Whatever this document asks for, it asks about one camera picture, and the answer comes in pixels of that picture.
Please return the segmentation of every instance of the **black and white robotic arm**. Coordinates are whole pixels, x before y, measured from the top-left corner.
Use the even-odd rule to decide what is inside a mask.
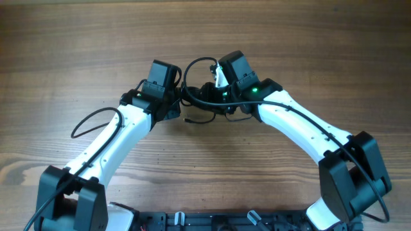
[[[191,63],[181,88],[177,87],[181,70],[155,60],[142,91],[132,89],[121,97],[118,110],[122,124],[116,136],[63,193],[39,212],[59,185],[79,171],[113,134],[119,126],[118,115],[64,169],[50,166],[45,170],[39,184],[35,230],[61,230],[64,224],[70,227],[67,230],[127,231],[137,227],[145,231],[141,230],[144,228],[138,221],[138,211],[115,203],[106,207],[104,191],[128,152],[155,123],[180,115],[181,99],[221,115],[233,114],[239,107],[243,113],[284,133],[319,165],[322,197],[304,211],[312,228],[307,230],[327,230],[342,221],[349,223],[374,202],[381,203],[381,197],[391,190],[376,141],[368,133],[354,136],[340,130],[300,106],[278,83],[269,79],[259,81],[241,51],[215,60],[211,66],[215,83],[206,83],[201,89],[188,87],[188,70],[201,60],[214,59],[201,58]],[[180,78],[175,83],[177,73]],[[345,163],[353,159],[358,165],[348,169]],[[64,194],[71,193],[79,194],[74,205],[64,199]],[[178,214],[174,217],[175,225],[181,228],[184,216]],[[255,211],[249,212],[248,219],[263,231],[273,230],[259,222],[261,218]]]

